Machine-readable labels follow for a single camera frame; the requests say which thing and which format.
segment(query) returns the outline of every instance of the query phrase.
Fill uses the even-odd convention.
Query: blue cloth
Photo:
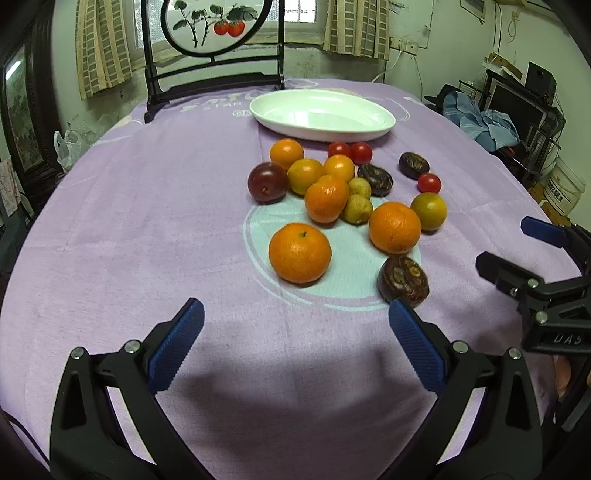
[[[443,116],[459,126],[486,151],[514,147],[519,134],[506,113],[480,112],[476,102],[463,92],[450,92],[443,100]]]

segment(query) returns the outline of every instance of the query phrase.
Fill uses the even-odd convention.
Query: blue gripper pad
[[[564,248],[570,245],[569,236],[562,227],[543,222],[537,218],[525,217],[521,221],[521,231],[537,240]]]
[[[203,303],[193,300],[148,363],[148,389],[155,394],[170,387],[174,376],[195,343],[205,322]]]
[[[411,312],[399,300],[390,304],[390,328],[402,345],[423,387],[440,395],[446,387],[445,364]]]

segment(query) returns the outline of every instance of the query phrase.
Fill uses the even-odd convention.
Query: plastic bag
[[[67,130],[63,137],[56,131],[53,134],[53,147],[56,149],[57,161],[65,172],[69,172],[74,163],[90,148],[82,135],[75,130]]]

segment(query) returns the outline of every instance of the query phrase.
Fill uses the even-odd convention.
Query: speaker
[[[556,80],[554,80],[554,76],[548,70],[543,69],[535,63],[530,62],[525,87],[543,98],[548,105],[552,105],[552,102],[554,102]]]

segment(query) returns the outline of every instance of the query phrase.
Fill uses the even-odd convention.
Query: round window painting
[[[232,50],[265,21],[271,0],[168,0],[162,6],[162,30],[185,55],[206,57]]]

